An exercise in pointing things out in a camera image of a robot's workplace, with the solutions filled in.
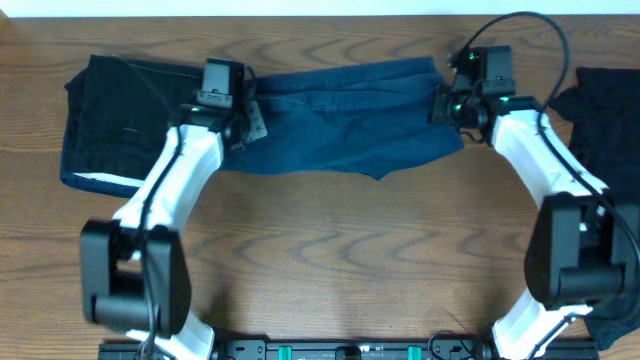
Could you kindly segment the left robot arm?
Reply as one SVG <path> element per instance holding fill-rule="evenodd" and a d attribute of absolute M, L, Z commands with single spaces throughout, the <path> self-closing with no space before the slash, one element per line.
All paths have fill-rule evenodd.
<path fill-rule="evenodd" d="M 191 309 L 181 235 L 226 152 L 266 134 L 254 100 L 235 109 L 181 105 L 136 193 L 111 220 L 83 227 L 84 317 L 139 341 L 134 358 L 212 356 L 215 332 Z"/>

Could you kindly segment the blue denim shorts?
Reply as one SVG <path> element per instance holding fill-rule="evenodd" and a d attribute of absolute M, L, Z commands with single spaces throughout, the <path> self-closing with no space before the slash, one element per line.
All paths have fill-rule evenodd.
<path fill-rule="evenodd" d="M 255 99 L 267 134 L 230 151 L 222 167 L 379 180 L 428 164 L 464 146 L 455 129 L 430 121 L 442 82 L 430 57 L 261 77 Z"/>

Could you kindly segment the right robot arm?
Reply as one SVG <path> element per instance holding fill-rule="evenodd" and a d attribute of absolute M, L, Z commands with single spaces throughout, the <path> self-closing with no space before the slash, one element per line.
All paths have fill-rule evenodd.
<path fill-rule="evenodd" d="M 475 343 L 474 359 L 541 359 L 579 318 L 633 295 L 639 280 L 639 205 L 617 199 L 564 146 L 542 105 L 512 81 L 456 77 L 436 90 L 431 121 L 477 129 L 526 186 L 538 215 L 524 260 L 526 288 Z"/>

